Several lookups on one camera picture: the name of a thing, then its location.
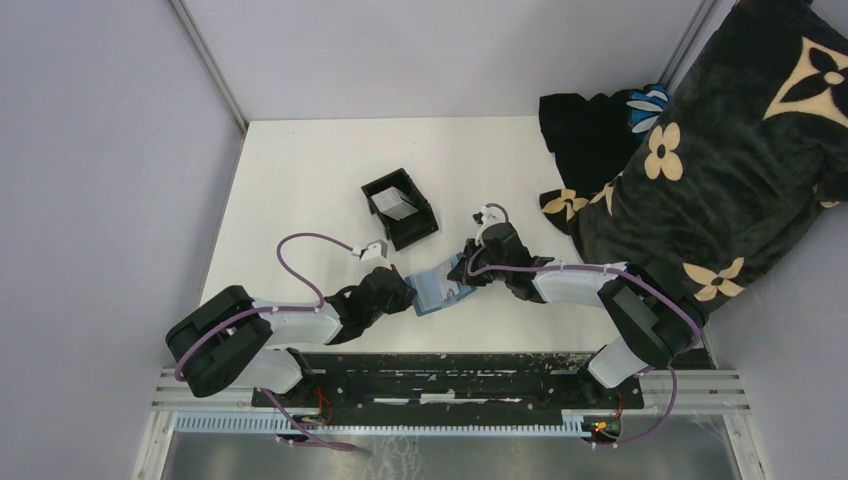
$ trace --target flower pattern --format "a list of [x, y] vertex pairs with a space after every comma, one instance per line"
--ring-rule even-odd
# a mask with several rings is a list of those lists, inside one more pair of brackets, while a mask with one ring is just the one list
[[658, 125], [648, 137], [648, 148], [651, 153], [645, 158], [645, 174], [655, 180], [660, 172], [671, 181], [680, 180], [683, 176], [683, 163], [674, 153], [680, 145], [680, 127], [677, 123], [669, 123], [665, 129]]
[[819, 115], [848, 128], [848, 56], [802, 38], [798, 63], [763, 120], [790, 112]]
[[704, 267], [699, 267], [698, 265], [692, 265], [691, 263], [684, 263], [683, 270], [686, 271], [686, 274], [689, 275], [689, 278], [693, 282], [704, 286], [704, 288], [695, 294], [695, 298], [701, 302], [707, 302], [714, 299], [718, 292], [728, 297], [735, 297], [745, 289], [732, 281], [739, 275], [744, 264], [745, 259], [739, 257], [729, 267], [718, 273]]
[[639, 143], [645, 140], [645, 134], [657, 123], [662, 111], [668, 105], [669, 93], [662, 85], [651, 85], [647, 93], [634, 90], [630, 93], [630, 132], [636, 136]]
[[558, 198], [555, 198], [545, 204], [542, 211], [547, 214], [554, 214], [565, 209], [565, 220], [569, 221], [574, 218], [574, 215], [578, 210], [585, 207], [588, 203], [589, 200], [586, 200], [585, 198], [578, 198], [577, 192], [574, 190], [565, 188], [560, 190]]
[[621, 172], [616, 175], [610, 183], [606, 184], [603, 190], [601, 190], [600, 192], [598, 192], [597, 195], [595, 195], [595, 198], [589, 200], [589, 203], [597, 203], [601, 201], [602, 198], [605, 198], [607, 200], [607, 212], [612, 215], [612, 194], [613, 190], [615, 190], [615, 181], [618, 179], [618, 177], [621, 177], [622, 175], [624, 175], [624, 172]]

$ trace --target white wall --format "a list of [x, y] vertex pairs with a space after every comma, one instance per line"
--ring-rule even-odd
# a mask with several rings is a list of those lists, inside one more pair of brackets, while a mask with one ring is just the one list
[[698, 0], [187, 0], [248, 118], [535, 115], [659, 78]]
[[[848, 34], [844, 0], [816, 0], [813, 9]], [[845, 478], [846, 239], [848, 205], [840, 205], [710, 320], [713, 351], [740, 371], [775, 479]]]
[[164, 1], [0, 6], [0, 470], [127, 478], [239, 138]]

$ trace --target black box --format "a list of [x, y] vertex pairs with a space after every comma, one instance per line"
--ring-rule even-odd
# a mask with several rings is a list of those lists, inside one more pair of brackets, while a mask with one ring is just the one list
[[[412, 206], [418, 211], [401, 220], [383, 215], [371, 201], [371, 195], [376, 195], [389, 187], [395, 187], [403, 192], [412, 200]], [[424, 195], [421, 195], [418, 187], [412, 182], [412, 178], [402, 168], [363, 186], [362, 193], [368, 200], [368, 210], [371, 211], [372, 215], [376, 214], [379, 217], [386, 229], [386, 238], [391, 240], [396, 251], [402, 250], [439, 230], [439, 224], [436, 223], [436, 216], [433, 214], [430, 202], [424, 198]]]

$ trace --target black blanket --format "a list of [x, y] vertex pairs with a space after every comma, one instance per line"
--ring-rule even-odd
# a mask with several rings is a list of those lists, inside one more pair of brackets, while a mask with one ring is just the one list
[[654, 257], [717, 308], [848, 199], [848, 40], [803, 0], [742, 0], [609, 180], [540, 207], [584, 261]]
[[661, 85], [597, 94], [577, 93], [539, 99], [539, 126], [554, 154], [565, 186], [586, 197], [618, 175], [668, 104]]

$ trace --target white table surface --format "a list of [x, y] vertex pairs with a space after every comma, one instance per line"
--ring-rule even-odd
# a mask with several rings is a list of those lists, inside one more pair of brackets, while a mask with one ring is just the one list
[[[385, 238], [360, 187], [403, 167], [430, 201], [439, 231], [389, 261], [407, 276], [460, 251], [477, 226], [471, 215], [498, 202], [531, 254], [578, 261], [571, 240], [539, 211], [543, 191], [562, 187], [536, 117], [258, 121], [250, 124], [215, 246], [203, 301], [232, 284], [254, 297], [312, 302], [314, 294], [279, 265], [275, 248], [296, 232], [320, 232], [349, 245]], [[366, 273], [343, 249], [319, 239], [283, 248], [292, 267], [324, 295]], [[502, 284], [417, 317], [387, 315], [354, 341], [304, 351], [594, 351], [617, 332], [602, 310], [538, 305]]]

